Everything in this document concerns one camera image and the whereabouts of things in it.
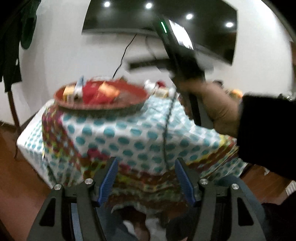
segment television screen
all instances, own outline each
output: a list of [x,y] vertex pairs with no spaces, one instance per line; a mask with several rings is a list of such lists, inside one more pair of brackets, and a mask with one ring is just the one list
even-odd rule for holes
[[156,15],[184,27],[193,47],[232,63],[237,11],[222,0],[91,0],[82,33],[139,33],[157,37]]

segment white wall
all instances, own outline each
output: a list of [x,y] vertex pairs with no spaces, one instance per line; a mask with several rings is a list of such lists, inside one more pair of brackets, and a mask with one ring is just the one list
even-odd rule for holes
[[[133,35],[81,35],[90,0],[42,0],[29,50],[20,48],[23,82],[13,85],[21,124],[35,113],[62,85],[81,75],[112,76],[124,48]],[[228,0],[238,9],[237,46],[232,67],[214,61],[208,79],[223,79],[226,86],[244,92],[280,93],[287,91],[292,78],[290,45],[281,24],[260,0]],[[149,39],[156,55],[165,54],[159,40]],[[126,58],[149,56],[144,37],[136,37]],[[168,73],[153,71],[129,74],[132,82],[146,79],[170,82]],[[12,123],[8,102],[0,85],[0,120]]]

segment floor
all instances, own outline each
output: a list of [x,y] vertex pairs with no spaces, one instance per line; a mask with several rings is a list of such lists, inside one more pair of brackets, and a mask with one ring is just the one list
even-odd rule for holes
[[[50,192],[21,153],[17,160],[13,129],[0,127],[0,220],[15,241],[27,239],[31,225]],[[261,202],[280,204],[289,180],[254,166],[243,180]]]

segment human hand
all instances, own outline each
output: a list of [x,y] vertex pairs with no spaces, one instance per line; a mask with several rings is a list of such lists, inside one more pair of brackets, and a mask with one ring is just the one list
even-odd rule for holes
[[[209,117],[213,120],[215,130],[220,134],[237,137],[239,127],[239,104],[231,99],[219,85],[199,80],[189,80],[179,84],[182,92],[199,97]],[[192,112],[182,99],[186,115],[192,119]]]

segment red tray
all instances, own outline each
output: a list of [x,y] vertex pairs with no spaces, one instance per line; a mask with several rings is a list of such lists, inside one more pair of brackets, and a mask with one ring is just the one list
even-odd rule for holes
[[[94,81],[94,83],[102,84],[104,81]],[[84,103],[67,103],[63,100],[63,93],[66,85],[61,87],[55,94],[54,99],[61,107],[72,110],[113,110],[132,107],[134,105],[144,104],[149,98],[149,94],[141,87],[128,84],[124,81],[109,82],[120,90],[120,95],[111,104],[84,104]]]

